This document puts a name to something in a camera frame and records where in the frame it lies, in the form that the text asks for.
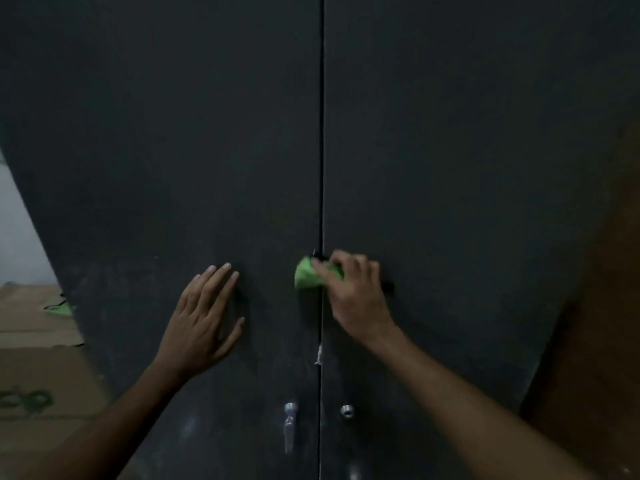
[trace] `hand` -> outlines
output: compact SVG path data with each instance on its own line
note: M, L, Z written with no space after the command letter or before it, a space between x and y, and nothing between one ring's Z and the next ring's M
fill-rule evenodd
M329 261L342 266L343 280L315 258L311 266L326 284L334 318L354 339L373 345L395 326L380 286L380 263L345 251L334 251Z
M216 291L228 273L227 263L193 277L184 289L173 312L153 364L183 380L190 379L222 360L242 334L244 318L236 322L228 337L220 339L220 323L239 273L228 279L220 293Z

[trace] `white wall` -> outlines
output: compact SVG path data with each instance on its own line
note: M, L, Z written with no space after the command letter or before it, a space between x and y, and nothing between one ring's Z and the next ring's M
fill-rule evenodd
M0 286L56 283L18 188L0 153Z

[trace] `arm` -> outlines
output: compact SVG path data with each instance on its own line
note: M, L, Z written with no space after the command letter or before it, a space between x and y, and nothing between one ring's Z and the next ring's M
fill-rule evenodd
M592 479L594 476L516 414L422 352L395 325L380 288L380 264L336 251L344 280L317 260L333 316L409 389L477 478Z
M91 424L48 455L24 480L115 480L173 395L224 358L242 334L243 319L218 339L222 313L238 273L216 297L230 266L208 268L182 292L156 358L140 379Z

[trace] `scratched surface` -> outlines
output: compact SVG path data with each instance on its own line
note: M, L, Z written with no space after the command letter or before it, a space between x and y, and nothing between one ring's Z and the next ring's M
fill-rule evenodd
M245 334L178 394L142 479L317 475L317 0L2 0L0 144L114 393L210 264ZM295 455L283 406L300 403Z
M640 1L325 7L325 249L380 259L409 336L516 410L619 171L609 145L637 116ZM466 477L323 323L323 478Z

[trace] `metal cabinet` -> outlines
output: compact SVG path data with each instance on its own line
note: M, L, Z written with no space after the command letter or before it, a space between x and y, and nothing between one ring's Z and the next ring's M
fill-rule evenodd
M140 477L465 477L294 266L379 259L409 336L516 410L640 100L636 4L2 0L0 145L114 393L192 275L242 273L246 333Z

